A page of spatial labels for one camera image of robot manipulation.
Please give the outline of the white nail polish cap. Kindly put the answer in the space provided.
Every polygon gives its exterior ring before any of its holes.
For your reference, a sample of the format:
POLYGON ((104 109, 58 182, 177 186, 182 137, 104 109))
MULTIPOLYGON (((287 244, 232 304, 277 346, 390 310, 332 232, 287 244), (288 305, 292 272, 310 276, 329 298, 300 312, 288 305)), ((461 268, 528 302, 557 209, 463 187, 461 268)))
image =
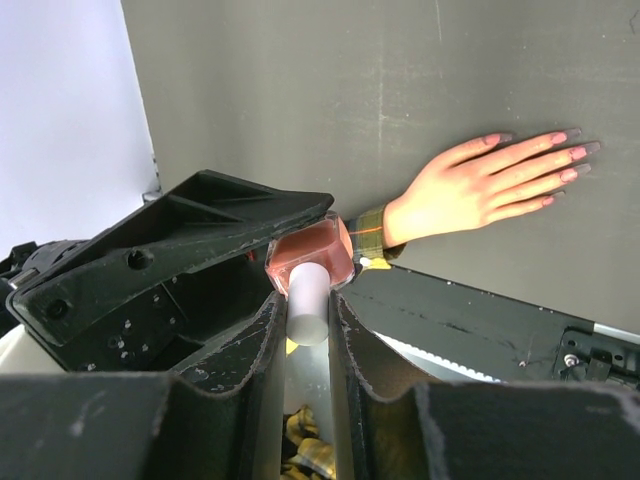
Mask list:
POLYGON ((290 274, 286 334, 301 346, 315 346, 328 336, 330 276, 316 263, 303 263, 290 274))

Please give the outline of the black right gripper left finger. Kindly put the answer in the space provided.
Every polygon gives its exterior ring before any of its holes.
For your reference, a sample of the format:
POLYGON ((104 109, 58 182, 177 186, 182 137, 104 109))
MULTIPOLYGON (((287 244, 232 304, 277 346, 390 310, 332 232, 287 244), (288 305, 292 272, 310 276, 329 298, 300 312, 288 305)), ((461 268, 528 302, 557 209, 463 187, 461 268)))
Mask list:
POLYGON ((275 479, 284 298, 174 373, 6 375, 5 479, 275 479))

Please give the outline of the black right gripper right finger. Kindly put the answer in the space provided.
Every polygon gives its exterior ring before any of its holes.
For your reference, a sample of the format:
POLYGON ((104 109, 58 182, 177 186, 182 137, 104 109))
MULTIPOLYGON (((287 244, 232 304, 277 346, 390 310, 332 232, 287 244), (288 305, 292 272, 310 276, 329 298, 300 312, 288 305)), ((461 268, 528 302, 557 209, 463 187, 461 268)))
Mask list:
POLYGON ((639 395, 600 382, 441 382, 329 301, 341 479, 635 479, 639 395))

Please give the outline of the pink nail polish bottle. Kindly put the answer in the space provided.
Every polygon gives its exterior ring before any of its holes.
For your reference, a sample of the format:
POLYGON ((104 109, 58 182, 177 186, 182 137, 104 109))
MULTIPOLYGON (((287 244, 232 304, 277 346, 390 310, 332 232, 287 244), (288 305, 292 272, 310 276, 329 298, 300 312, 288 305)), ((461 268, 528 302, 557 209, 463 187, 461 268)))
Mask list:
POLYGON ((352 256, 343 242, 341 220, 328 212, 320 221, 270 242, 265 271, 274 288, 287 296, 293 269, 304 263, 324 267, 331 288, 341 288, 355 276, 352 256))

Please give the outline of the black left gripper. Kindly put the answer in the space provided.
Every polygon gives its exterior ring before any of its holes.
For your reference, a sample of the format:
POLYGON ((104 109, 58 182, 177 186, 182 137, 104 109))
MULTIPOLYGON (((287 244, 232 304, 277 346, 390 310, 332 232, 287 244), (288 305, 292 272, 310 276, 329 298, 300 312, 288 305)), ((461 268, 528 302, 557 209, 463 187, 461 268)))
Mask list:
POLYGON ((1 261, 1 330, 24 330, 8 370, 169 370, 255 315, 266 243, 320 219, 329 193, 201 170, 90 241, 34 242, 1 261))

